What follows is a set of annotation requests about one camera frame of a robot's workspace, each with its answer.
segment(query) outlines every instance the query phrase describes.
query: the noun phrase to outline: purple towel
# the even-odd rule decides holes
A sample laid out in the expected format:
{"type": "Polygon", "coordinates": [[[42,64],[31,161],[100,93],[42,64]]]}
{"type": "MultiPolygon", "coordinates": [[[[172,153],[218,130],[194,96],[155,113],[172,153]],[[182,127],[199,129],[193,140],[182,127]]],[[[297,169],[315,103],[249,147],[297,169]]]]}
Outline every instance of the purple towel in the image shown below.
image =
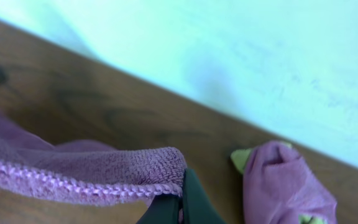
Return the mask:
{"type": "Polygon", "coordinates": [[[53,146],[0,114],[0,187],[15,193],[87,205],[149,202],[181,195],[185,169],[173,147],[118,151],[89,140],[53,146]]]}
{"type": "Polygon", "coordinates": [[[280,141],[252,151],[243,180],[246,223],[299,224],[300,215],[337,223],[335,198],[301,155],[280,141]]]}

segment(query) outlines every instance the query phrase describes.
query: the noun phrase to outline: wood grain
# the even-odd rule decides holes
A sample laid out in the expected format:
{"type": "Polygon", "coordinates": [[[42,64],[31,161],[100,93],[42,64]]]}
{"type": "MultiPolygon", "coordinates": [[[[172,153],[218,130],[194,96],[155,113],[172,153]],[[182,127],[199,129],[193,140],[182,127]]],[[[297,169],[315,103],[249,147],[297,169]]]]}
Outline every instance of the wood grain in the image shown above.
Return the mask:
{"type": "MultiPolygon", "coordinates": [[[[273,134],[0,23],[0,110],[54,144],[96,139],[119,149],[177,147],[228,223],[243,223],[234,149],[273,134]]],[[[339,223],[358,223],[358,170],[298,147],[337,197],[339,223]]],[[[46,202],[0,190],[0,223],[135,223],[141,203],[108,208],[46,202]]]]}

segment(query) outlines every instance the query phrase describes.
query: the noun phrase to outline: white wall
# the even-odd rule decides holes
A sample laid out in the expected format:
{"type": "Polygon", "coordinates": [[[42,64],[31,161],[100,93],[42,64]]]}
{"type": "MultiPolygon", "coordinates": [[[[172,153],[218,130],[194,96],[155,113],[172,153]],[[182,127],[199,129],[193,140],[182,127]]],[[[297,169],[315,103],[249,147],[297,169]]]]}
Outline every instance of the white wall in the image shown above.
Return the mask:
{"type": "Polygon", "coordinates": [[[0,19],[358,167],[358,0],[0,0],[0,19]]]}

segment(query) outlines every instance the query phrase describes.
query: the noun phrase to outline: purple fabric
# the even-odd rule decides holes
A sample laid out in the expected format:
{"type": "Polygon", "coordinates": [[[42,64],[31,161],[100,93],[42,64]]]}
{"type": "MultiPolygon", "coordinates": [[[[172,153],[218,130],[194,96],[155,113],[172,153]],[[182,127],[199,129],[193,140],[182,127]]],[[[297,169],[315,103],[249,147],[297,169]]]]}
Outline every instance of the purple fabric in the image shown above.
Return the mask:
{"type": "Polygon", "coordinates": [[[300,215],[337,223],[335,198],[301,155],[280,141],[254,149],[244,170],[243,189],[247,224],[299,224],[300,215]]]}
{"type": "Polygon", "coordinates": [[[0,187],[15,193],[87,205],[149,202],[181,195],[185,169],[173,147],[118,151],[90,140],[53,146],[0,114],[0,187]]]}

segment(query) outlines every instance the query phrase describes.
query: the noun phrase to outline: crumpled pink cloth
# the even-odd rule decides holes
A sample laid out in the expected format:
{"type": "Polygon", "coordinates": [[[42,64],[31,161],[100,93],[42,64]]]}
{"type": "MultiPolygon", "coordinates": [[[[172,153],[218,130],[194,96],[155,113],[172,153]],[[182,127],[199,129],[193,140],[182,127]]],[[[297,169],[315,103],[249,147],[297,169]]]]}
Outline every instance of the crumpled pink cloth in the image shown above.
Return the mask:
{"type": "Polygon", "coordinates": [[[336,224],[336,200],[302,156],[280,141],[255,148],[243,177],[247,224],[299,224],[300,215],[336,224]]]}
{"type": "Polygon", "coordinates": [[[87,205],[149,202],[181,195],[185,169],[173,147],[118,151],[90,140],[53,146],[0,114],[0,187],[25,196],[87,205]]]}

